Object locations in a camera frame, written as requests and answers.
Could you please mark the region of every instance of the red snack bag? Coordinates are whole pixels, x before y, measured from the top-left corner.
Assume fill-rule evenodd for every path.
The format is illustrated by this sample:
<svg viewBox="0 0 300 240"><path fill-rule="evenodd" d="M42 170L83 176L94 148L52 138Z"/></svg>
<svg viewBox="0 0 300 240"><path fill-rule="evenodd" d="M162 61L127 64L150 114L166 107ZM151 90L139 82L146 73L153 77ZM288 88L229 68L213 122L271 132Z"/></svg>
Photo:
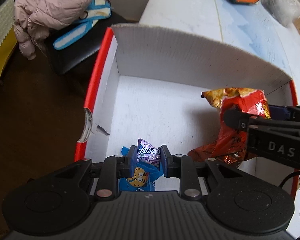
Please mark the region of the red snack bag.
<svg viewBox="0 0 300 240"><path fill-rule="evenodd" d="M204 161L209 157L219 157L228 164L239 166L245 159L255 157L247 155L245 143L247 134L232 129L223 122L223 114L227 109L238 108L244 113L270 118L267 99L262 90L251 88L225 88L202 92L211 106L220 109L221 129L218 139L208 145L198 147L188 153L194 161Z"/></svg>

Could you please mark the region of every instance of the purple candy wrapper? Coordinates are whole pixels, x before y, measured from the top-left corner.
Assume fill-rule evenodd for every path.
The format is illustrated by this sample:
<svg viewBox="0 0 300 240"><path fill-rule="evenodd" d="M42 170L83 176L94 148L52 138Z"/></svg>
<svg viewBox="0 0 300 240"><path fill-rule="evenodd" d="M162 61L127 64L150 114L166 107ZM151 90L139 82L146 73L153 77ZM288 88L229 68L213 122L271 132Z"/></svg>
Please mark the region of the purple candy wrapper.
<svg viewBox="0 0 300 240"><path fill-rule="evenodd" d="M138 161L158 167L160 164L159 150L143 139L138 140Z"/></svg>

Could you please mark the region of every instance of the yellow fabric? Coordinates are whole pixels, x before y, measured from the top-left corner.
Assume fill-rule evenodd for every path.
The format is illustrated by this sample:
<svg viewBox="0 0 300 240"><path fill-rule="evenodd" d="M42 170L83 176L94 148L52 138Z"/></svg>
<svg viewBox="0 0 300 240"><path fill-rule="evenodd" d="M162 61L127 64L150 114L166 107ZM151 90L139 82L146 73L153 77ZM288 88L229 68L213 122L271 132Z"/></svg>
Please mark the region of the yellow fabric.
<svg viewBox="0 0 300 240"><path fill-rule="evenodd" d="M17 39L14 35L13 28L10 29L7 37L4 39L0 46L0 77L1 73L6 66L14 48L16 47Z"/></svg>

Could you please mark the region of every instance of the wooden floor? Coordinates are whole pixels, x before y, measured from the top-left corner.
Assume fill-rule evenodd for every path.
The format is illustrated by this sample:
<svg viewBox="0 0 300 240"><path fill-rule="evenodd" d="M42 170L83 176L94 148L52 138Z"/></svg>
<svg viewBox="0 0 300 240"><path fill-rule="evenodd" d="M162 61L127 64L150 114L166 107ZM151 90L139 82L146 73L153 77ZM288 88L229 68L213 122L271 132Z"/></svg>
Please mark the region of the wooden floor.
<svg viewBox="0 0 300 240"><path fill-rule="evenodd" d="M0 233L8 230L1 214L12 189L73 161L84 126L83 101L65 77L57 76L41 53L28 61L18 49L0 85Z"/></svg>

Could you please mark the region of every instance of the black cable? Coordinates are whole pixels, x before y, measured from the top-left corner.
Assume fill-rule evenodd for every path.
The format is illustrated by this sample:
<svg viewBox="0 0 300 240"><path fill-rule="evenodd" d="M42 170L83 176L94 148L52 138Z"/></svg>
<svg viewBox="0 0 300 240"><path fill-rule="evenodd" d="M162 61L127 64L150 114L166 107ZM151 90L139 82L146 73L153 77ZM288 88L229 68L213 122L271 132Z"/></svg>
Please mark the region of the black cable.
<svg viewBox="0 0 300 240"><path fill-rule="evenodd" d="M291 179L294 176L300 176L300 171L295 171L293 173L290 173L287 177L283 179L283 181L280 183L279 187L283 187L283 185L288 181L288 179Z"/></svg>

